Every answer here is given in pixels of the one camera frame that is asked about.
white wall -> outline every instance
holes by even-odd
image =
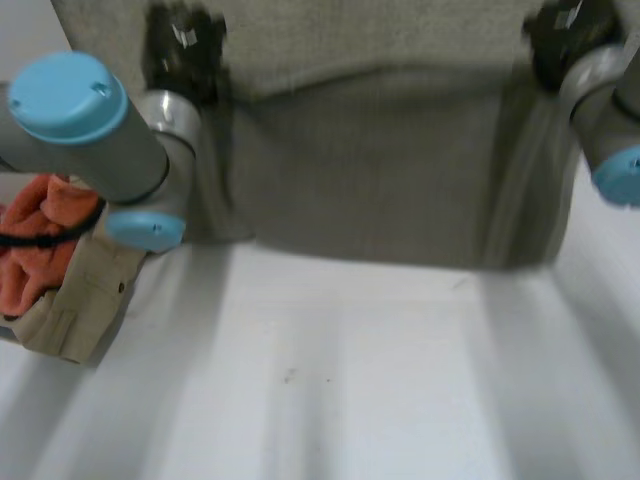
[[[48,0],[0,0],[0,82],[69,43]],[[0,203],[9,204],[32,175],[0,175]]]

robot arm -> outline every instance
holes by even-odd
[[[640,207],[640,52],[631,61],[611,0],[560,0],[525,22],[540,83],[559,96],[612,204]]]
[[[95,58],[53,54],[0,88],[0,170],[73,174],[110,203],[108,233],[161,252],[186,226],[198,108],[216,99],[221,18],[183,5],[147,18],[147,92],[136,103]]]

khaki fabric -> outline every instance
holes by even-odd
[[[103,230],[105,215],[78,242],[60,289],[47,292],[21,318],[2,321],[25,348],[85,363],[126,308],[145,252],[111,241]]]

orange cloth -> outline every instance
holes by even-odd
[[[0,233],[58,235],[87,218],[98,201],[94,192],[74,187],[62,177],[38,175],[4,213]],[[0,312],[23,315],[44,292],[60,287],[77,243],[0,251]]]

white table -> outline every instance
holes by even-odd
[[[640,218],[576,196],[518,275],[150,261],[97,368],[0,345],[0,478],[635,479]]]

